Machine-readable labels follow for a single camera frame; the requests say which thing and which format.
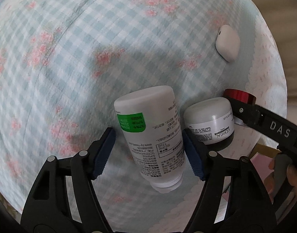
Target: blue gingham fabric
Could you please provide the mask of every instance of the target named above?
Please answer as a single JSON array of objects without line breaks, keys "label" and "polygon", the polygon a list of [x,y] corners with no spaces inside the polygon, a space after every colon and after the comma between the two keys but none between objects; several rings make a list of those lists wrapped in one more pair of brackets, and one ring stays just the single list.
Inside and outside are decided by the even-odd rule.
[{"label": "blue gingham fabric", "polygon": [[[241,39],[234,63],[215,48],[224,24]],[[94,182],[112,228],[183,230],[203,183],[186,164],[180,187],[155,191],[141,177],[113,107],[120,96],[157,85],[173,88],[181,117],[226,88],[246,90],[286,116],[280,56],[251,0],[1,0],[0,192],[22,212],[49,155],[72,156],[112,126],[117,141]],[[248,155],[259,138],[236,127],[221,154]],[[69,179],[68,185],[73,217],[80,220]],[[217,219],[224,208],[222,202]]]}]

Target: red cylinder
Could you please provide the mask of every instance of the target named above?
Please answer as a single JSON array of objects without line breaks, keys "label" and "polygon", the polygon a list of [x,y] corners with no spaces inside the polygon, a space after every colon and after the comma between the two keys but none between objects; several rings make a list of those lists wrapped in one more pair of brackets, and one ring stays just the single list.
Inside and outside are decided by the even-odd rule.
[{"label": "red cylinder", "polygon": [[225,89],[223,97],[230,97],[247,104],[255,104],[256,97],[238,89]]}]

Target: human hand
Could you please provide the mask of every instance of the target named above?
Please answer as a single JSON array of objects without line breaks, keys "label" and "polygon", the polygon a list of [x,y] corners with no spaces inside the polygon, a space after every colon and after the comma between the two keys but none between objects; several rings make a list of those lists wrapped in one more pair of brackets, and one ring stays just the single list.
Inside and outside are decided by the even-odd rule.
[{"label": "human hand", "polygon": [[[275,159],[273,159],[270,163],[268,168],[273,170],[275,167]],[[286,175],[288,181],[291,186],[294,187],[295,192],[295,200],[297,200],[297,168],[293,165],[289,165],[286,171]],[[266,177],[264,180],[264,186],[269,194],[270,200],[273,202],[274,197],[272,196],[272,192],[275,189],[275,181],[274,181],[274,173],[272,172],[270,175]]]}]

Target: white plastic bottle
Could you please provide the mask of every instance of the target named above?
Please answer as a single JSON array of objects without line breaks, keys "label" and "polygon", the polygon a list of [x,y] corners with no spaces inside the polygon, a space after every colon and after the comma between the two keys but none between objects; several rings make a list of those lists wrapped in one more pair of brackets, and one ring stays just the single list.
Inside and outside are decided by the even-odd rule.
[{"label": "white plastic bottle", "polygon": [[184,112],[187,128],[210,150],[219,151],[234,137],[234,118],[229,100],[223,97],[195,103]]},{"label": "white plastic bottle", "polygon": [[170,86],[142,89],[118,98],[114,108],[141,175],[160,193],[182,183],[182,132]]}]

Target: jar lid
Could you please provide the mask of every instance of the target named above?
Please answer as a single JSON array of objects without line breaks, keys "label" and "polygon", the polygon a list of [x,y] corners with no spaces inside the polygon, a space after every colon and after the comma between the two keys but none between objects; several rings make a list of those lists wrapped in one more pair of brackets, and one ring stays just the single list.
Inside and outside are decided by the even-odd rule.
[{"label": "jar lid", "polygon": [[185,123],[205,123],[216,120],[231,111],[229,100],[211,98],[189,106],[184,112]]},{"label": "jar lid", "polygon": [[238,89],[225,89],[223,97],[233,98],[251,105],[254,105],[256,101],[256,97],[254,95]]}]

